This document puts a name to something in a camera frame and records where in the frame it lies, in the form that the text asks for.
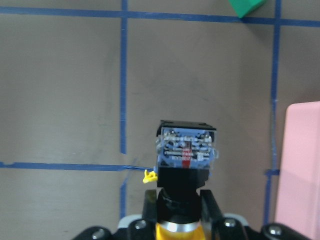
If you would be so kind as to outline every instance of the pink object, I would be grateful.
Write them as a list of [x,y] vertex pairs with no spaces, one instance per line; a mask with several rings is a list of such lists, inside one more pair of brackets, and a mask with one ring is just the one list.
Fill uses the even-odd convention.
[[286,111],[275,221],[320,240],[320,101]]

